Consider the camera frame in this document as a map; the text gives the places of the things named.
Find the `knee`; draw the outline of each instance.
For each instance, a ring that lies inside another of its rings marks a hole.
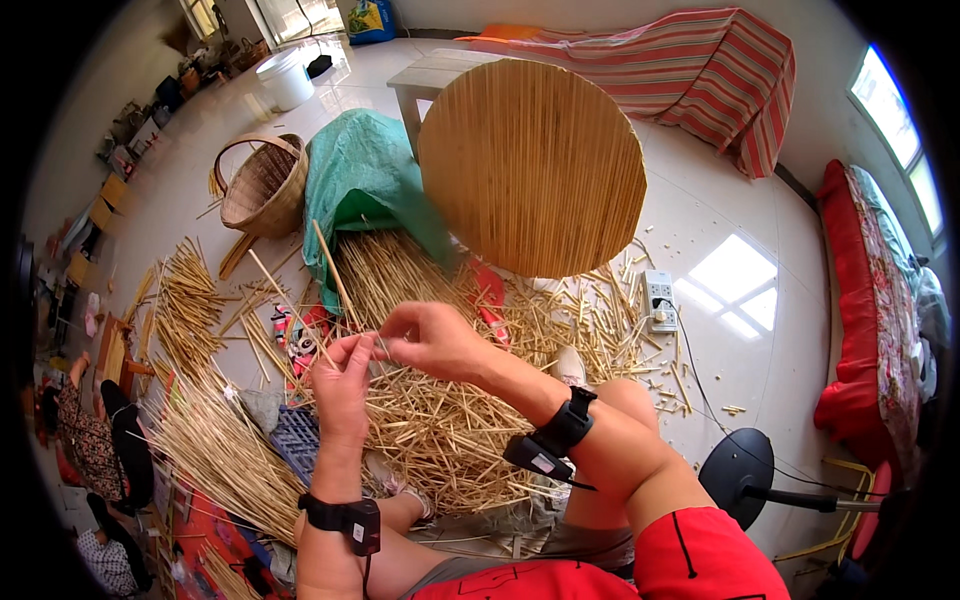
[[[616,410],[640,421],[654,431],[660,430],[660,420],[647,389],[631,379],[611,379],[601,383],[594,392],[597,399]]]

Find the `left hand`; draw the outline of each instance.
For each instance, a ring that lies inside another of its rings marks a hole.
[[[373,354],[375,333],[337,340],[326,352],[337,364],[333,369],[322,356],[313,367],[313,397],[317,401],[321,445],[362,447],[370,429],[367,417],[367,365]]]

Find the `round bamboo mat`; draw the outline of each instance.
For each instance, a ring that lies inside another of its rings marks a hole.
[[[639,141],[606,92],[561,67],[470,69],[427,112],[419,151],[427,197],[493,265],[576,275],[633,239],[647,189]]]

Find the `basket handle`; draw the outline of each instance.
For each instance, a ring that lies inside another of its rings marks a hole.
[[[273,144],[281,150],[285,150],[290,153],[295,160],[300,160],[300,151],[297,150],[297,147],[293,144],[283,140],[275,135],[261,135],[260,133],[244,133],[239,137],[234,137],[220,150],[220,154],[217,155],[217,159],[213,161],[213,175],[217,180],[217,185],[220,187],[220,191],[227,193],[227,181],[224,179],[223,174],[220,172],[220,157],[224,155],[224,152],[230,148],[242,144],[244,142],[264,142],[267,144]]]

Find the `white bucket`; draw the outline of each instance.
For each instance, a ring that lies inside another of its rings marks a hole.
[[[270,57],[256,69],[256,77],[271,93],[279,110],[290,110],[313,95],[313,84],[300,59],[300,48]]]

